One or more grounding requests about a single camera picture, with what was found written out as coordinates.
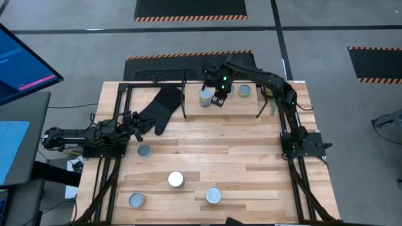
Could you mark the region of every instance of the black floor mat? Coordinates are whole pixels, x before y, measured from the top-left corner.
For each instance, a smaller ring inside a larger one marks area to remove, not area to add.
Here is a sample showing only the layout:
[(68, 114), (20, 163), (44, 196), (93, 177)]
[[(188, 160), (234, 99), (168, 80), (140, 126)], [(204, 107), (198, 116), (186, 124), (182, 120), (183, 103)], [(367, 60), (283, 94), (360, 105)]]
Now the black floor mat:
[(204, 80), (203, 65), (219, 65), (230, 54), (236, 64), (256, 68), (251, 50), (132, 56), (126, 59), (124, 81), (180, 81), (184, 73), (187, 80)]
[(349, 48), (359, 82), (402, 84), (402, 48)]
[(135, 22), (247, 19), (244, 0), (137, 0)]

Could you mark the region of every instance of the computer monitor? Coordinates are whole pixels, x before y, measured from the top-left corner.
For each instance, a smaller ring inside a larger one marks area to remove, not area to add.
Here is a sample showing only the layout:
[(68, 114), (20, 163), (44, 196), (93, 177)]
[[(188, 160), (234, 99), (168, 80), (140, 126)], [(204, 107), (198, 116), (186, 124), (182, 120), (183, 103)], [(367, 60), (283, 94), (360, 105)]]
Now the computer monitor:
[(0, 23), (0, 105), (62, 80), (59, 73)]

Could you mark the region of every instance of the can lid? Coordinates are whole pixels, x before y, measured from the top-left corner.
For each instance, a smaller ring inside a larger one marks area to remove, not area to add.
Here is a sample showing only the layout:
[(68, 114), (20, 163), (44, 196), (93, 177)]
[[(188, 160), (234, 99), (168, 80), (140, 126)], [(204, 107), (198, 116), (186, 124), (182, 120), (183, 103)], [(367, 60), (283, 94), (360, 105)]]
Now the can lid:
[(200, 90), (200, 97), (203, 99), (211, 98), (212, 92), (210, 89)]
[(241, 94), (249, 94), (250, 91), (251, 91), (251, 88), (248, 85), (241, 85), (240, 88), (239, 88), (239, 92)]
[(180, 172), (178, 171), (171, 172), (168, 177), (169, 185), (174, 187), (180, 186), (183, 183), (183, 179), (184, 177)]
[(139, 208), (143, 205), (144, 196), (139, 192), (135, 192), (130, 196), (129, 202), (131, 207)]
[(149, 157), (150, 152), (151, 152), (151, 148), (149, 148), (148, 145), (141, 145), (141, 146), (138, 148), (138, 154), (139, 154), (141, 157)]
[(218, 188), (212, 187), (207, 190), (205, 198), (209, 203), (216, 204), (220, 202), (221, 194)]

